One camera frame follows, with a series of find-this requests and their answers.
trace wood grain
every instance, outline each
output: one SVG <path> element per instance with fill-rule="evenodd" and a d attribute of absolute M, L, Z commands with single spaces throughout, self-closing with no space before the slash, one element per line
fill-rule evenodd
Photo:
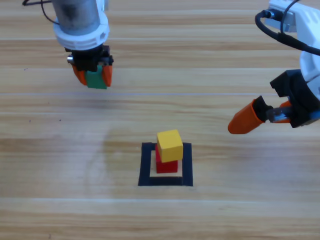
<path fill-rule="evenodd" d="M 0 240 L 319 240 L 320 123 L 227 129 L 259 95 L 284 102 L 270 81 L 300 67 L 255 26 L 268 1 L 111 0 L 108 90 L 21 2 L 0 2 Z M 141 143 L 170 129 L 194 187 L 137 186 Z"/>

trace black cable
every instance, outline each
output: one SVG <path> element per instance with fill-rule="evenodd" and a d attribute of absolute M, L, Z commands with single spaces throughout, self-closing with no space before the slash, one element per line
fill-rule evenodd
<path fill-rule="evenodd" d="M 262 32 L 264 32 L 269 37 L 275 39 L 279 43 L 282 43 L 284 45 L 287 45 L 297 50 L 301 50 L 310 54 L 320 56 L 320 49 L 308 46 L 307 44 L 305 44 L 302 41 L 299 41 L 293 36 L 290 36 L 281 32 L 276 33 L 270 30 L 261 22 L 262 18 L 275 19 L 277 21 L 280 21 L 279 19 L 280 15 L 281 15 L 281 18 L 283 18 L 283 14 L 279 10 L 275 10 L 275 9 L 263 10 L 255 16 L 255 24 Z"/>
<path fill-rule="evenodd" d="M 51 20 L 51 19 L 47 16 L 47 14 L 46 14 L 46 12 L 45 12 L 45 8 L 44 8 L 44 0 L 41 0 L 41 8 L 42 8 L 43 15 L 45 16 L 46 19 L 48 19 L 48 20 L 49 20 L 50 22 L 52 22 L 53 24 L 60 25 L 58 22 Z"/>
<path fill-rule="evenodd" d="M 43 1 L 43 4 L 49 4 L 49 3 L 52 3 L 52 1 L 51 0 Z M 32 5 L 39 5 L 39 4 L 41 4 L 41 1 L 29 2 L 29 0 L 24 0 L 22 2 L 23 6 L 32 6 Z"/>
<path fill-rule="evenodd" d="M 45 18 L 46 18 L 47 20 L 49 20 L 51 23 L 53 23 L 53 24 L 60 25 L 58 22 L 53 21 L 51 18 L 49 18 L 48 15 L 46 14 L 46 11 L 45 11 L 45 8 L 44 8 L 44 4 L 48 4 L 48 3 L 52 3 L 52 1 L 51 1 L 51 0 L 46 0 L 46 1 L 41 0 L 41 1 L 29 2 L 29 0 L 24 0 L 24 1 L 22 2 L 22 5 L 23 5 L 23 6 L 32 6 L 32 5 L 39 5 L 39 4 L 40 4 L 40 5 L 41 5 L 42 12 L 43 12 L 43 15 L 45 16 Z"/>
<path fill-rule="evenodd" d="M 285 34 L 284 33 L 284 22 L 285 22 L 285 18 L 287 16 L 287 13 L 289 11 L 289 9 L 294 5 L 296 4 L 297 2 L 299 2 L 300 0 L 294 0 L 292 3 L 289 4 L 289 6 L 284 10 L 283 12 L 283 17 L 281 19 L 281 25 L 280 25 L 280 32 L 281 34 Z"/>

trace stacked blocks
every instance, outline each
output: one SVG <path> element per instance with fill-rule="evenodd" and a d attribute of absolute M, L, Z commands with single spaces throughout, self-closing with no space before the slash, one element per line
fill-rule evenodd
<path fill-rule="evenodd" d="M 155 146 L 157 174 L 177 173 L 178 161 L 183 159 L 184 145 L 178 130 L 158 132 Z"/>

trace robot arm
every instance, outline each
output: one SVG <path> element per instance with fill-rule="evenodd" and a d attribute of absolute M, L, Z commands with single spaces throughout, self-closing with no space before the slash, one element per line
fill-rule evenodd
<path fill-rule="evenodd" d="M 228 126 L 232 134 L 247 134 L 269 120 L 271 123 L 289 123 L 293 128 L 309 125 L 320 118 L 320 11 L 289 0 L 270 0 L 269 8 L 258 13 L 257 26 L 278 42 L 302 50 L 300 68 L 287 70 L 270 82 L 279 97 L 288 101 L 273 108 L 262 96 L 236 113 Z M 284 32 L 297 33 L 295 38 L 278 34 L 262 27 L 265 24 Z"/>
<path fill-rule="evenodd" d="M 111 86 L 113 56 L 104 42 L 109 22 L 104 13 L 107 0 L 52 0 L 56 13 L 53 30 L 59 44 L 71 54 L 71 64 L 79 81 L 89 88 Z"/>

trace black square outline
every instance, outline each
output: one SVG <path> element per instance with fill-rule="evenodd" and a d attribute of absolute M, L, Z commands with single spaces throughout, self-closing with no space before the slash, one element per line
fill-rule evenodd
<path fill-rule="evenodd" d="M 142 143 L 138 186 L 194 186 L 191 143 L 183 143 L 182 176 L 150 176 L 151 152 L 155 150 L 156 143 Z"/>

